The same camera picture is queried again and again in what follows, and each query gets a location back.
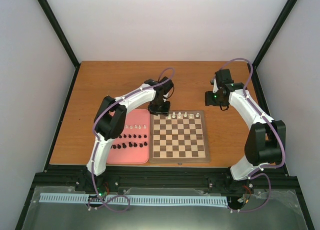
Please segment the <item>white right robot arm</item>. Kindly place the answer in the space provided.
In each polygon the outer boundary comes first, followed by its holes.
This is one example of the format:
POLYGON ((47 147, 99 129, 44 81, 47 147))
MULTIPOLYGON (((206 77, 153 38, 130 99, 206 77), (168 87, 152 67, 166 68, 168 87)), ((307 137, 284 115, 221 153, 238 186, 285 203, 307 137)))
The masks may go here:
POLYGON ((205 93, 205 105, 226 111, 234 107, 248 126, 244 156, 224 174, 224 188, 234 193, 240 184, 267 168, 281 167, 285 161, 286 126, 275 121, 254 101, 243 83, 236 83, 228 69, 215 72, 212 91, 205 93))

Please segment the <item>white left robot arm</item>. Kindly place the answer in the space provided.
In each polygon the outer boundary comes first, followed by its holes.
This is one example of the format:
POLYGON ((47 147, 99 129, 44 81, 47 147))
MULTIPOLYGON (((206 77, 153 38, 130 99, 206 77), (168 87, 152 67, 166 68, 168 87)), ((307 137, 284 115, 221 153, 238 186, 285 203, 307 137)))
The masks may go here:
POLYGON ((127 114, 137 107, 149 103, 148 111, 153 115, 167 116, 171 103, 168 93, 174 88, 172 79, 163 77, 160 81, 146 80, 137 89, 113 98, 106 96, 95 116, 92 131, 95 136, 94 147, 86 167, 91 175, 86 184, 93 191, 103 188, 106 162, 111 146, 125 128, 127 114))

